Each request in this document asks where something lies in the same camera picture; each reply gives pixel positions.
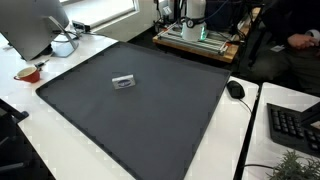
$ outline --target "white desk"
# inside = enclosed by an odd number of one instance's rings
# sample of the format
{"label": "white desk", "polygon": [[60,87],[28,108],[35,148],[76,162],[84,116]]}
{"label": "white desk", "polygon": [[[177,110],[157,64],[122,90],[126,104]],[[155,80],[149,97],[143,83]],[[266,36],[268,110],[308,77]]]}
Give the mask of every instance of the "white desk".
{"label": "white desk", "polygon": [[[289,149],[274,143],[270,138],[267,103],[287,107],[297,111],[303,111],[320,101],[320,98],[300,93],[291,89],[264,83],[257,109],[254,128],[252,131],[246,164],[263,164],[276,166],[280,158]],[[297,152],[303,157],[310,157],[305,153]],[[267,173],[272,174],[271,169],[262,167],[246,167],[243,172],[243,180],[267,179]]]}
{"label": "white desk", "polygon": [[[19,111],[29,112],[30,116],[19,126],[57,180],[133,179],[35,94],[35,90],[42,84],[115,42],[105,37],[85,35],[80,40],[79,48],[70,57],[50,57],[41,72],[41,80],[35,84],[13,80],[13,76],[20,69],[32,66],[39,60],[26,63],[14,49],[0,50],[0,98]],[[243,101],[252,108],[258,86],[231,79],[243,85],[246,93]],[[232,179],[249,118],[247,107],[233,100],[225,90],[185,179]]]}

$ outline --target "person's hand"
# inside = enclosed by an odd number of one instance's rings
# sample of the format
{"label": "person's hand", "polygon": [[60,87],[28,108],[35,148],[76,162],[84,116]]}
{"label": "person's hand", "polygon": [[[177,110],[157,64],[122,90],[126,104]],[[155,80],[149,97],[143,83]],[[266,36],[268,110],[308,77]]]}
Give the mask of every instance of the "person's hand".
{"label": "person's hand", "polygon": [[319,46],[319,41],[314,37],[304,34],[294,34],[288,38],[288,43],[296,49],[305,49],[311,46]]}

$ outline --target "computer mouse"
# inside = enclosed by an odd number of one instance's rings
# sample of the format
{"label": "computer mouse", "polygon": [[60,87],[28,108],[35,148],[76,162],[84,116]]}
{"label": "computer mouse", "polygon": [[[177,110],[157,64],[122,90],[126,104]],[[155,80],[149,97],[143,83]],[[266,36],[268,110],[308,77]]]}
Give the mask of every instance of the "computer mouse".
{"label": "computer mouse", "polygon": [[237,81],[229,81],[227,89],[230,96],[234,99],[242,99],[245,96],[243,87]]}

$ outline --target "mug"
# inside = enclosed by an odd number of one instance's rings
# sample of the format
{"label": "mug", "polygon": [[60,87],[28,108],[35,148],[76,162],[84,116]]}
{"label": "mug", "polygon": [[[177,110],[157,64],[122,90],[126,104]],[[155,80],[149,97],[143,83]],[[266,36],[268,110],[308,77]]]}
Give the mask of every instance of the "mug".
{"label": "mug", "polygon": [[35,83],[40,79],[39,70],[36,67],[28,67],[18,72],[16,76],[13,77],[15,80],[26,81],[30,83]]}

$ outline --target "keyboard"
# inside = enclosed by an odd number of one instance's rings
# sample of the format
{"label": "keyboard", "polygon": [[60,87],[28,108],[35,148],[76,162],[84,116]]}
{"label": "keyboard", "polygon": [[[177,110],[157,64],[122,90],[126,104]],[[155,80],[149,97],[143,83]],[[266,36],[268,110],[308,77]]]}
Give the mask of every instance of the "keyboard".
{"label": "keyboard", "polygon": [[301,127],[301,112],[267,103],[271,139],[320,158],[320,134]]}

